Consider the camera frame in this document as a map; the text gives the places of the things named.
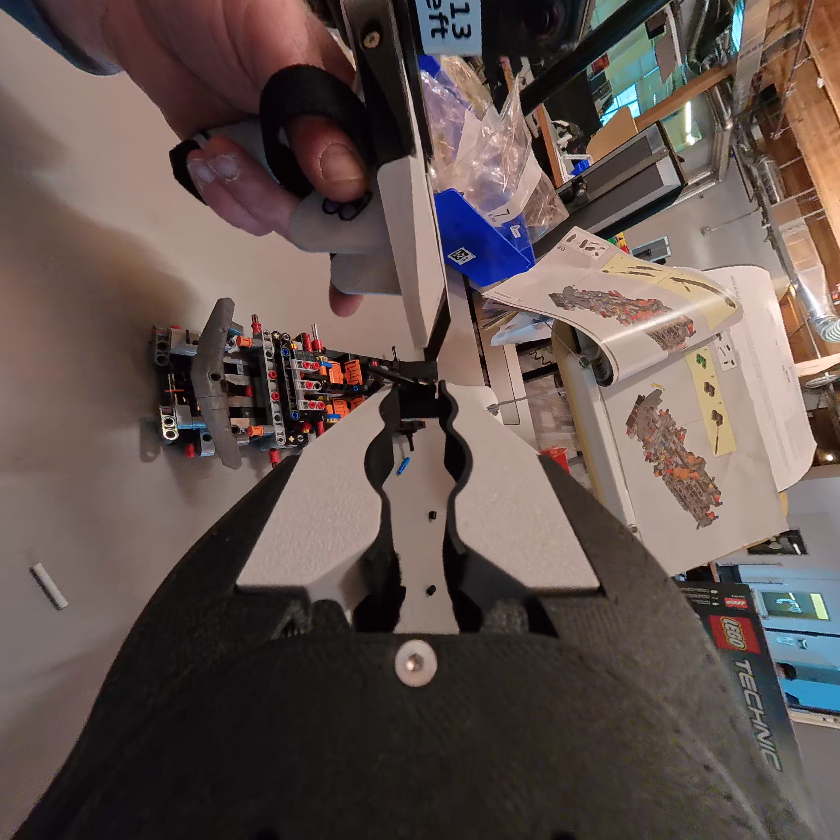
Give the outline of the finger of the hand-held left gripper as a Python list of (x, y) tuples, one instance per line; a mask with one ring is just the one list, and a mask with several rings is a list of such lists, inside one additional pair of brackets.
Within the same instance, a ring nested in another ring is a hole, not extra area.
[(451, 321), (434, 199), (418, 154), (383, 164), (377, 185), (414, 346), (437, 358)]

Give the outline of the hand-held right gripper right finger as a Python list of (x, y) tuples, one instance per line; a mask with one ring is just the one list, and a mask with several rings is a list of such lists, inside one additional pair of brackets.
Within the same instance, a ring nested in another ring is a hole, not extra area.
[(543, 598), (601, 587), (550, 480), (569, 476), (491, 415), (480, 388), (441, 381), (437, 405), (455, 483), (443, 557), (458, 630), (477, 633), (506, 604), (547, 633)]

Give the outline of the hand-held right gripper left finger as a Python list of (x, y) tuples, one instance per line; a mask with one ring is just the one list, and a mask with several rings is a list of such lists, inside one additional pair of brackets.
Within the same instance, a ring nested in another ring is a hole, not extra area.
[(394, 470), (400, 421), (398, 391), (386, 387), (283, 462), (290, 475), (239, 589), (336, 602), (359, 631), (395, 630), (404, 588), (384, 484)]

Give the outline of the partly built lego car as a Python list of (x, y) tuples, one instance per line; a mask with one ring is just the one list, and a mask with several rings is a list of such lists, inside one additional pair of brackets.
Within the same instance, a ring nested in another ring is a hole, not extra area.
[(298, 452), (346, 417), (382, 383), (377, 359), (323, 345), (317, 326), (291, 336), (234, 320), (235, 303), (217, 300), (203, 331), (151, 329), (150, 360), (159, 387), (156, 426), (163, 445), (188, 458), (217, 457), (240, 466), (246, 448)]

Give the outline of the lego instruction booklet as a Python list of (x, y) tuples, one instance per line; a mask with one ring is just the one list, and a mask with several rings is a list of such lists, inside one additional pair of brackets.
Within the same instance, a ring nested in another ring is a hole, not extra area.
[(728, 333), (742, 310), (706, 272), (659, 266), (575, 227), (487, 301), (576, 334), (605, 403), (642, 544), (680, 574), (786, 519)]

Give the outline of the black lego set box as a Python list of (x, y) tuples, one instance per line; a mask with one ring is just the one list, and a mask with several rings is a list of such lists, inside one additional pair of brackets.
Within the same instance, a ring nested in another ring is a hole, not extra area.
[(717, 648), (766, 763), (803, 781), (799, 745), (753, 594), (744, 583), (677, 581)]

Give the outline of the person's left hand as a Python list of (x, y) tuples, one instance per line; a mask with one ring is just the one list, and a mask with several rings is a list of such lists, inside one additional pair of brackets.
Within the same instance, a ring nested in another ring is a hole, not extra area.
[[(256, 114), (267, 81), (287, 67), (319, 67), (354, 86), (344, 51), (304, 2), (103, 2), (98, 28), (105, 57), (184, 139)], [(300, 199), (237, 142), (213, 136), (187, 155), (186, 169), (205, 204), (230, 225), (291, 238)]]

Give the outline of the blue parts bin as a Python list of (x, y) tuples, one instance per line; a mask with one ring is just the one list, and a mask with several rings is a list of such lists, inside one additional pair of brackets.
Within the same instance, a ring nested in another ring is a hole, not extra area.
[(533, 267), (531, 240), (521, 217), (493, 227), (454, 189), (434, 193), (434, 204), (445, 262), (461, 270), (478, 287), (488, 287)]

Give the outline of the pile of clear parts bags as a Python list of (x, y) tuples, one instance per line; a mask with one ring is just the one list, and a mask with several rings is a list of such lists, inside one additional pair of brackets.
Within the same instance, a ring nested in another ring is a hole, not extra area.
[(459, 56), (420, 56), (423, 101), (433, 142), (435, 194), (454, 189), (493, 227), (521, 217), (534, 243), (569, 217), (532, 148), (516, 76), (500, 111)]

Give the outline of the grey black equipment case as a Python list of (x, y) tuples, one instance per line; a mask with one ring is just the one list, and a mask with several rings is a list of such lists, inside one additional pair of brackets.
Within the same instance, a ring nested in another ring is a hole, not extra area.
[(577, 175), (562, 191), (569, 218), (603, 238), (666, 209), (684, 191), (680, 159), (661, 122), (655, 122)]

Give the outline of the small white tube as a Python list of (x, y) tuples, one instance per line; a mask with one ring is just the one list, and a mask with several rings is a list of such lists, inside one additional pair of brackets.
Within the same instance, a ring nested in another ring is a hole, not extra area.
[(52, 579), (46, 568), (42, 563), (36, 563), (29, 568), (29, 572), (39, 588), (48, 598), (50, 604), (57, 610), (61, 611), (67, 608), (68, 600), (60, 591), (60, 588)]

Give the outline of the white task sheet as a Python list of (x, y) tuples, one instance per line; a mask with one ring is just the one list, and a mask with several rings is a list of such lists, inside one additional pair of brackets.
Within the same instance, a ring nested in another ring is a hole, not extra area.
[(728, 333), (758, 420), (779, 491), (800, 481), (816, 451), (781, 308), (768, 270), (759, 266), (708, 269), (707, 276), (737, 299), (742, 317)]

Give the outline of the silver ventilation duct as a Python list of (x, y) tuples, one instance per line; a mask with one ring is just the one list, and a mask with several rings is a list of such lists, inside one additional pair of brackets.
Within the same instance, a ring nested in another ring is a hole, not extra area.
[(786, 297), (815, 346), (838, 352), (838, 238), (805, 164), (792, 127), (781, 116), (775, 85), (761, 90), (749, 112), (750, 171), (769, 239), (789, 278)]

